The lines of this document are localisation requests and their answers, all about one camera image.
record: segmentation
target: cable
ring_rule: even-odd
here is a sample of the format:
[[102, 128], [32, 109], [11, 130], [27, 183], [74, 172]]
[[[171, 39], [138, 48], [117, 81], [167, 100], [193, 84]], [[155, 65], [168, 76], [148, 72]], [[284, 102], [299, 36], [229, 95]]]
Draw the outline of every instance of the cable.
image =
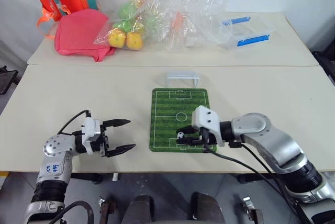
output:
[[211, 148], [209, 148], [208, 144], [204, 144], [204, 147], [205, 147], [205, 149], [206, 149], [208, 152], [214, 154], [214, 155], [217, 156], [217, 157], [220, 157], [220, 158], [225, 159], [225, 160], [230, 160], [230, 161], [232, 161], [232, 162], [238, 163], [238, 164], [243, 165], [244, 167], [250, 169], [250, 170], [253, 171], [254, 173], [258, 174], [258, 176], [261, 177], [265, 182], [267, 182], [267, 183], [268, 183], [268, 184], [269, 184], [269, 185], [270, 185], [270, 186], [271, 186], [277, 193], [279, 193], [279, 195], [282, 195], [282, 194], [278, 191], [278, 189], [275, 188], [275, 187], [269, 182], [269, 180], [268, 180], [267, 178], [265, 178], [261, 173], [259, 173], [258, 171], [256, 171], [254, 168], [248, 166], [247, 164], [244, 164], [243, 162], [241, 162], [241, 161], [239, 161], [239, 160], [236, 160], [236, 159], [231, 158], [231, 157], [228, 157], [228, 156], [221, 155], [221, 154], [219, 154], [219, 153], [213, 151]]
[[87, 116], [87, 117], [90, 117], [90, 111], [89, 111], [89, 110], [83, 110], [83, 111], [81, 111], [80, 113], [74, 115], [68, 122], [66, 122], [66, 124], [65, 124], [65, 125], [58, 131], [57, 134], [71, 135], [71, 134], [69, 134], [69, 133], [65, 133], [65, 132], [62, 132], [62, 131], [63, 131], [63, 130], [66, 128], [66, 126], [68, 126], [69, 123], [71, 123], [75, 118], [77, 118], [78, 116], [80, 116], [81, 114], [84, 114], [84, 113], [86, 113], [86, 116]]
[[89, 203], [83, 201], [83, 200], [78, 200], [75, 201], [74, 203], [69, 204], [67, 207], [65, 207], [62, 211], [60, 211], [50, 222], [49, 224], [55, 224], [56, 221], [58, 221], [59, 219], [61, 219], [63, 217], [63, 215], [68, 212], [69, 210], [71, 210], [72, 208], [74, 208], [75, 206], [82, 206], [83, 208], [86, 209], [87, 211], [87, 224], [93, 224], [94, 222], [94, 215], [93, 215], [93, 209], [90, 206]]
[[292, 203], [287, 198], [287, 195], [285, 194], [285, 191], [283, 190], [283, 188], [282, 188], [282, 186], [281, 186], [278, 178], [275, 176], [275, 174], [270, 171], [270, 169], [263, 163], [263, 161], [260, 160], [260, 158], [257, 157], [257, 155], [253, 151], [251, 151], [251, 149], [249, 147], [247, 147], [244, 144], [242, 144], [241, 146], [243, 148], [245, 148], [265, 168], [265, 170], [271, 175], [271, 178], [276, 183], [276, 185], [277, 185], [278, 189], [280, 190], [281, 195], [284, 198], [284, 200], [287, 203], [287, 205], [290, 207], [290, 209], [293, 211], [293, 213], [295, 213], [296, 215], [298, 215], [296, 209], [293, 207]]

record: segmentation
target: plastic bag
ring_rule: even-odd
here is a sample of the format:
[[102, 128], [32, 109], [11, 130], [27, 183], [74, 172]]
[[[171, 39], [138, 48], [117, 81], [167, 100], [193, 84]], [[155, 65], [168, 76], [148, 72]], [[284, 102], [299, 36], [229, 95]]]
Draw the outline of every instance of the plastic bag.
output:
[[231, 35], [224, 26], [227, 0], [129, 0], [105, 23], [95, 43], [141, 50], [144, 45], [181, 49], [222, 44]]

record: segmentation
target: green mat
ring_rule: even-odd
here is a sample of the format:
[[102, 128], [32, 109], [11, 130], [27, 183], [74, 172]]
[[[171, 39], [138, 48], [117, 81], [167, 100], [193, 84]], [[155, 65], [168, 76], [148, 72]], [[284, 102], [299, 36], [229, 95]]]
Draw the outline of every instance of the green mat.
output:
[[151, 106], [150, 150], [154, 152], [203, 152], [202, 145], [189, 146], [176, 143], [176, 130], [191, 124], [192, 112], [199, 105], [209, 108], [205, 89], [154, 89]]

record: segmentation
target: pink pouch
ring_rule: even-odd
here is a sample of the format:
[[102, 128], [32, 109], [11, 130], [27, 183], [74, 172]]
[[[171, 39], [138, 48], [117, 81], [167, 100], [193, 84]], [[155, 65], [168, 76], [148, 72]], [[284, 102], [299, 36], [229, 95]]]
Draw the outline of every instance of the pink pouch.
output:
[[102, 61], [106, 55], [113, 55], [115, 48], [93, 44], [107, 19], [95, 9], [63, 16], [54, 38], [54, 48], [61, 55], [90, 55], [96, 62]]

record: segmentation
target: plastic container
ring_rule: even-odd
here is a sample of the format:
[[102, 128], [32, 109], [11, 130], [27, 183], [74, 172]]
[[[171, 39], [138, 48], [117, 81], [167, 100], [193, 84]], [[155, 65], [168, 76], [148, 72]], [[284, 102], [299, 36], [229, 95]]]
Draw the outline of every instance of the plastic container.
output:
[[260, 15], [234, 17], [222, 21], [222, 26], [231, 26], [232, 34], [223, 44], [225, 48], [238, 48], [269, 40], [274, 27]]

